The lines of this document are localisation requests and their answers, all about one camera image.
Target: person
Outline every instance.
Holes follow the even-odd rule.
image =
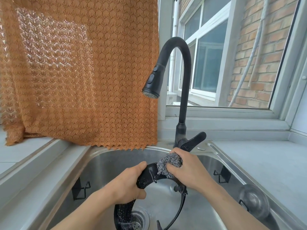
[[[170,153],[174,152],[181,156],[182,166],[177,168],[167,164],[167,170],[187,187],[201,193],[228,230],[268,230],[212,179],[196,155],[179,148],[174,148]],[[136,186],[136,181],[146,166],[147,163],[143,161],[125,169],[103,188],[91,194],[52,230],[94,229],[103,212],[112,205],[128,203],[134,199],[145,199],[146,192]]]

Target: faucet button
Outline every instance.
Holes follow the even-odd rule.
[[[154,74],[151,74],[148,78],[147,84],[151,84],[154,79]]]

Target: forearm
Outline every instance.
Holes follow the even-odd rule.
[[[213,181],[209,187],[203,186],[201,193],[221,217],[228,230],[268,230],[216,182]]]
[[[52,230],[94,229],[103,212],[114,204],[114,199],[107,189],[98,190]]]

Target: drain strainer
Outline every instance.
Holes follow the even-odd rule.
[[[148,230],[149,215],[142,207],[134,207],[132,210],[132,228],[133,230]]]

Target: white wall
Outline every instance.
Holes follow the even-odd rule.
[[[307,86],[305,87],[291,128],[307,134]]]

